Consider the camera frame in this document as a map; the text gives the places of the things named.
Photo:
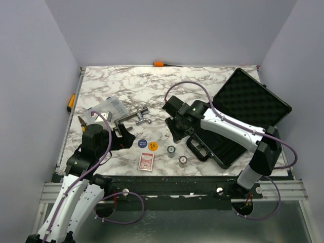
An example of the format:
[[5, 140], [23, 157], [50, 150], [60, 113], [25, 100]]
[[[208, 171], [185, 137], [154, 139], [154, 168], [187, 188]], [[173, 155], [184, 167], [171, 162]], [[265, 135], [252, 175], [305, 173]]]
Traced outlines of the blue poker chip stack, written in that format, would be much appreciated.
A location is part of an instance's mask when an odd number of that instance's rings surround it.
[[176, 148], [172, 145], [167, 147], [167, 155], [169, 158], [173, 158], [175, 156]]

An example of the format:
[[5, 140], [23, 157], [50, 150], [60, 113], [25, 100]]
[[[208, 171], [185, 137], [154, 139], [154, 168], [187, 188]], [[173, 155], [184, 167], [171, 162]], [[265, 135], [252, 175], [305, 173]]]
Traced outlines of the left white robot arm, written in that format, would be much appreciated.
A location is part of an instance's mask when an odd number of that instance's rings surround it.
[[112, 151], [129, 149], [135, 140], [123, 124], [117, 129], [118, 133], [99, 124], [85, 128], [81, 144], [67, 160], [61, 189], [47, 219], [27, 242], [74, 242], [96, 204], [111, 197], [112, 179], [95, 171]]

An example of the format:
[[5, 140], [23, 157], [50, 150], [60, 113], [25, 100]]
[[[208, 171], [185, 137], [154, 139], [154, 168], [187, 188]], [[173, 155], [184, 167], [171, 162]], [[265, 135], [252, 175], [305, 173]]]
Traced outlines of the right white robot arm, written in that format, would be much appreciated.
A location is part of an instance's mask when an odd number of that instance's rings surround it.
[[253, 154], [249, 164], [240, 172], [233, 193], [245, 198], [251, 188], [263, 176], [271, 175], [281, 154], [278, 131], [274, 127], [264, 129], [222, 115], [210, 104], [196, 100], [192, 105], [172, 96], [163, 110], [170, 116], [166, 119], [173, 140], [178, 142], [191, 135], [196, 128], [219, 134], [244, 147]]

